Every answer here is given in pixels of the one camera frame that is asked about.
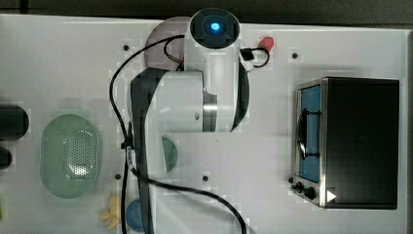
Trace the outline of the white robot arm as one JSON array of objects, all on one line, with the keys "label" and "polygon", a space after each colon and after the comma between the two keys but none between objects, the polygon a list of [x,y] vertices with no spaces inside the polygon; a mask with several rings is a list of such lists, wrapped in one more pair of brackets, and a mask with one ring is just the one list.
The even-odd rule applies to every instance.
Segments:
[{"label": "white robot arm", "polygon": [[134,171],[146,234],[156,231],[155,190],[167,185],[178,148],[171,133],[230,133],[249,102],[240,59],[241,27],[230,12],[207,8],[187,22],[183,69],[149,66],[131,81]]}]

